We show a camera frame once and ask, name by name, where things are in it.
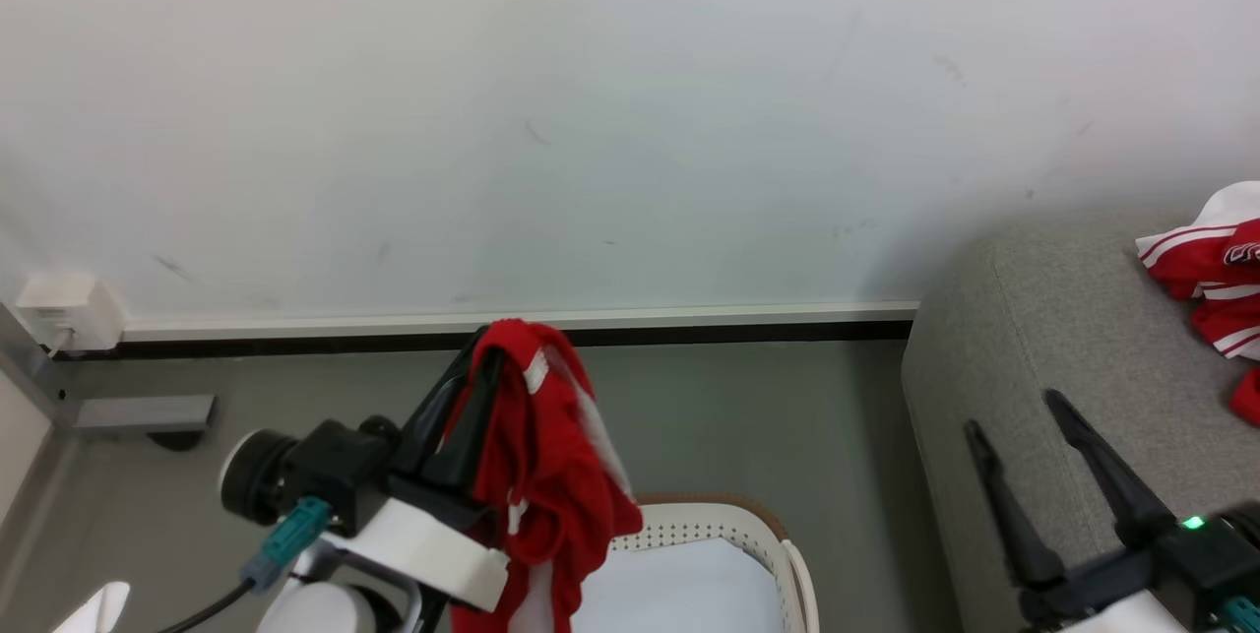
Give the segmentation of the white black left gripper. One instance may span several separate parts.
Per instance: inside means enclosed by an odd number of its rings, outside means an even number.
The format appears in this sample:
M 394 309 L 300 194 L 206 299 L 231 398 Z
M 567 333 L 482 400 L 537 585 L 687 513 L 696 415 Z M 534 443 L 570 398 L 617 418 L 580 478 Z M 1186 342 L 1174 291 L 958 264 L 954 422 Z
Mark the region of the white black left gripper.
M 476 485 L 505 359 L 501 348 L 486 348 L 472 364 L 488 329 L 472 333 L 401 427 L 391 473 L 420 477 L 423 469 L 428 485 L 367 480 L 319 535 L 319 581 L 357 594 L 398 593 L 407 613 L 495 609 L 508 580 L 500 517 L 465 496 Z

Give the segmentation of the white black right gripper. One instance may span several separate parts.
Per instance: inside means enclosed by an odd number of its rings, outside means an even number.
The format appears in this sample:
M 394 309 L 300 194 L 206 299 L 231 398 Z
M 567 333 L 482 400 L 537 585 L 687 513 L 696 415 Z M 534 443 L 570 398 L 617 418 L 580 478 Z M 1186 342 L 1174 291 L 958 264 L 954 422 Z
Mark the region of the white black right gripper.
M 1084 458 L 1126 547 L 1076 569 L 1040 538 L 1005 480 L 1002 459 L 976 419 L 964 425 L 1021 613 L 1034 633 L 1067 630 L 1150 599 L 1184 633 L 1228 633 L 1220 607 L 1247 596 L 1260 607 L 1260 503 L 1240 503 L 1178 525 L 1177 516 L 1057 390 L 1045 405 L 1063 440 Z

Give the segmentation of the red shorts with white stripes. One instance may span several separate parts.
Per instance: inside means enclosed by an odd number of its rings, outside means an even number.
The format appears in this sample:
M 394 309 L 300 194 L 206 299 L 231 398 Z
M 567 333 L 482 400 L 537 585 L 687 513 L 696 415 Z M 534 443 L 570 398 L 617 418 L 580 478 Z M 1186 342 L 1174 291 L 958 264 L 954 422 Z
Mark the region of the red shorts with white stripes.
M 454 607 L 454 633 L 572 633 L 583 583 L 643 509 L 598 414 L 593 385 L 558 329 L 491 323 L 472 364 L 504 362 L 472 498 L 496 509 L 507 584 L 494 610 Z

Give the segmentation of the red white jersey with logo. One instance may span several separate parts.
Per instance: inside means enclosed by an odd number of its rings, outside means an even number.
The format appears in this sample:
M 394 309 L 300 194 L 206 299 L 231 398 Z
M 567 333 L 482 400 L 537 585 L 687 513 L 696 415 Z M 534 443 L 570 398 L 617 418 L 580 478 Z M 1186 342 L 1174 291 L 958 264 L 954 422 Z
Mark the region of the red white jersey with logo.
M 1191 301 L 1191 324 L 1225 359 L 1252 367 L 1228 409 L 1260 427 L 1260 182 L 1216 192 L 1197 219 L 1135 241 L 1138 261 L 1171 298 Z

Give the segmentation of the grey fabric sofa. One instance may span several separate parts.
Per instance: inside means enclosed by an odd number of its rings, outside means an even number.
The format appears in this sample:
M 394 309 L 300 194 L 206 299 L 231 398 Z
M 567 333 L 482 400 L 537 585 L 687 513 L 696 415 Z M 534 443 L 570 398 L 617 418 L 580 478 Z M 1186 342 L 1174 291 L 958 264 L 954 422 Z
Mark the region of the grey fabric sofa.
M 968 245 L 919 305 L 902 387 L 965 633 L 1017 633 L 964 422 L 976 419 L 1040 537 L 1068 565 L 1118 549 L 1114 516 L 1043 400 L 1061 391 L 1179 516 L 1260 501 L 1260 430 L 1228 409 L 1250 363 L 1192 329 L 1135 241 L 1189 211 L 1047 213 Z

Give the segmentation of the white baseboard strip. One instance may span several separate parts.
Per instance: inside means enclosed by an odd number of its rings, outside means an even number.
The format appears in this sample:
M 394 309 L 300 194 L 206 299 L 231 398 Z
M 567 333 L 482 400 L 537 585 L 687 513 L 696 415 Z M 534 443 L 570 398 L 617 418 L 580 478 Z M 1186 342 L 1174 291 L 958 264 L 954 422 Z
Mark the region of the white baseboard strip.
M 631 330 L 743 325 L 850 324 L 911 322 L 919 301 L 770 304 L 728 306 L 634 306 L 634 309 L 552 310 L 520 314 L 520 319 L 561 330 Z M 407 314 L 307 318 L 183 318 L 127 319 L 122 346 L 184 340 L 341 339 L 363 337 L 469 333 L 507 319 L 508 313 Z

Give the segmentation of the white cloth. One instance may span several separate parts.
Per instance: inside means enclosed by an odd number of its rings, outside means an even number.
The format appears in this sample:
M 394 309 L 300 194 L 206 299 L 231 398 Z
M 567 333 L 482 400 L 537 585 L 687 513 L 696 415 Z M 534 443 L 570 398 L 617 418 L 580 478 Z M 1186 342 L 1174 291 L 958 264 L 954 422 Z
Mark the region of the white cloth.
M 614 551 L 582 584 L 572 633 L 785 633 L 774 576 L 724 538 Z

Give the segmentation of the beige perforated laundry basket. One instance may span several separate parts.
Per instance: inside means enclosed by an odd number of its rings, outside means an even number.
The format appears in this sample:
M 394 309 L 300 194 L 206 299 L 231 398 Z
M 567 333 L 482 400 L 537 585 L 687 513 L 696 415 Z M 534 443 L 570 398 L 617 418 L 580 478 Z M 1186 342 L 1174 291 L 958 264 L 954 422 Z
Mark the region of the beige perforated laundry basket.
M 640 498 L 644 525 L 635 533 L 617 536 L 617 549 L 659 549 L 724 538 L 743 549 L 774 576 L 782 598 L 785 633 L 822 633 L 819 601 L 813 575 L 788 527 L 766 506 L 724 492 L 653 493 Z

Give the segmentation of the grey metal frame foot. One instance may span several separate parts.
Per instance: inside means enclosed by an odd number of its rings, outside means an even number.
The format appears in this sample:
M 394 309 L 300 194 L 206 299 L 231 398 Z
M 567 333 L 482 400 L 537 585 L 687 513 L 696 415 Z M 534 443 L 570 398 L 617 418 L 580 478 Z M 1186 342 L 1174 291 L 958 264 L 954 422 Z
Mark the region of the grey metal frame foot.
M 84 400 L 72 427 L 79 433 L 202 433 L 215 414 L 215 395 Z

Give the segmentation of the white wall outlet box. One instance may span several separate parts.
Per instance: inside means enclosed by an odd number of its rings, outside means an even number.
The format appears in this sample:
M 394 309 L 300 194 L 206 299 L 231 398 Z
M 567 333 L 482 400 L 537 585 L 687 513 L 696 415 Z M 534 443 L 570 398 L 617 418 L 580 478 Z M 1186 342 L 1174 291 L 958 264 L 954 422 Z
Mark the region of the white wall outlet box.
M 123 334 L 120 303 L 91 275 L 34 275 L 19 293 L 15 313 L 53 351 L 110 351 Z

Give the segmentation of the grey metal frame post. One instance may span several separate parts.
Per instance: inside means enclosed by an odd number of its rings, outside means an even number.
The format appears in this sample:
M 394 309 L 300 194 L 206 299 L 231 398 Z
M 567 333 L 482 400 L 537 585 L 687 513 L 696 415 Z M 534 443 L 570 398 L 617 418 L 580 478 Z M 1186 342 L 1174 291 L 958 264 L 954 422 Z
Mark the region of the grey metal frame post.
M 4 304 L 0 304 L 0 373 L 57 427 L 78 427 L 81 404 L 69 395 L 69 375 Z

